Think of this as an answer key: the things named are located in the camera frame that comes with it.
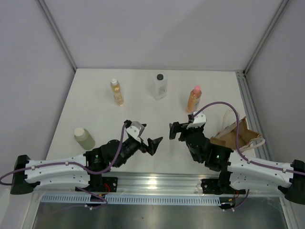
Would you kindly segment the orange bottle pink cap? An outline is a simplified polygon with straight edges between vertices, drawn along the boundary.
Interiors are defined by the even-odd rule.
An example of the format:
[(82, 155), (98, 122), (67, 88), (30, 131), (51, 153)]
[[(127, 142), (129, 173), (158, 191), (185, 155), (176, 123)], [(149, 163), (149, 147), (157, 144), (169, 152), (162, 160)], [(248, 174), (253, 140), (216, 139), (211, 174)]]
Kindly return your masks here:
[(201, 95), (202, 95), (202, 91), (201, 91), (201, 87), (200, 86), (195, 86), (194, 89), (191, 91), (189, 99), (188, 99), (188, 103), (187, 103), (187, 107), (186, 107), (186, 111), (187, 113), (193, 113), (199, 102), (201, 99)]

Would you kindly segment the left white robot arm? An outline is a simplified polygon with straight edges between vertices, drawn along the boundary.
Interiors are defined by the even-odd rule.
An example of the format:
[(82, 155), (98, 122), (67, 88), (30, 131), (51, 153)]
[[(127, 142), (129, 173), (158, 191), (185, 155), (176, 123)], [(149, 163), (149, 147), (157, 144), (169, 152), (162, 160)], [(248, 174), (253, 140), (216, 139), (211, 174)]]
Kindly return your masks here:
[(17, 158), (12, 174), (10, 193), (24, 195), (35, 190), (75, 190), (115, 193), (118, 178), (106, 176), (111, 168), (119, 168), (137, 151), (153, 156), (162, 137), (148, 139), (141, 134), (146, 125), (129, 120), (124, 122), (121, 134), (127, 139), (110, 140), (83, 154), (62, 160), (31, 160), (27, 155)]

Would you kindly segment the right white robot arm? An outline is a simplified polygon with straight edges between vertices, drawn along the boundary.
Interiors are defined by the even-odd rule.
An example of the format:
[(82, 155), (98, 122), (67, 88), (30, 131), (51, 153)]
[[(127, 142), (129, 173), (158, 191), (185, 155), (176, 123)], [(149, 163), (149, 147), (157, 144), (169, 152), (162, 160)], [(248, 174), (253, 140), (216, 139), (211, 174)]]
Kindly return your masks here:
[(305, 164), (294, 160), (279, 163), (259, 158), (244, 159), (237, 151), (212, 144), (203, 134), (203, 127), (188, 128), (188, 124), (174, 122), (169, 125), (169, 139), (180, 134), (194, 161), (203, 163), (218, 178), (204, 178), (201, 187), (205, 194), (245, 194), (250, 191), (283, 194), (297, 204), (305, 203)]

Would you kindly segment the amber bottle white cap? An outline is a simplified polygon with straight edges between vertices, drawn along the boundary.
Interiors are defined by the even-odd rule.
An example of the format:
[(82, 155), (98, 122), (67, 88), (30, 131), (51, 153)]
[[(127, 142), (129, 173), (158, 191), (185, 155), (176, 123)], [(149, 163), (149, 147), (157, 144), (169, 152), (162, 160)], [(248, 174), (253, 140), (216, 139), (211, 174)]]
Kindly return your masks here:
[(123, 99), (123, 95), (121, 92), (121, 86), (120, 86), (120, 83), (115, 78), (113, 78), (111, 80), (111, 89), (112, 89), (113, 96), (114, 96), (114, 99), (115, 99), (117, 105), (123, 106), (124, 99)]

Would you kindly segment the pale green bottle beige cap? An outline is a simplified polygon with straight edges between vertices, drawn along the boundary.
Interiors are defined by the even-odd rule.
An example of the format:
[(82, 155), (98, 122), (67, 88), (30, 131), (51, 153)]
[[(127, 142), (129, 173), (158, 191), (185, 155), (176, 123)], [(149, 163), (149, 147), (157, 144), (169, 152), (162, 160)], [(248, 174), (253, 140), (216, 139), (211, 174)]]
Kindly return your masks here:
[(84, 150), (91, 150), (95, 147), (95, 140), (85, 128), (77, 127), (74, 130), (74, 139)]

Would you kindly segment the white bottle black cap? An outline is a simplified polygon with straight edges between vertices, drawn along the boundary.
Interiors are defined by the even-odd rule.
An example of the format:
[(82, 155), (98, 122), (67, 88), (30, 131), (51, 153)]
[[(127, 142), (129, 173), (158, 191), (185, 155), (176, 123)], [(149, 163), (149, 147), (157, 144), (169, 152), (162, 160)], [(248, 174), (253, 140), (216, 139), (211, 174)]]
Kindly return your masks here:
[(164, 98), (167, 94), (167, 77), (164, 74), (157, 74), (153, 79), (153, 97), (155, 100)]

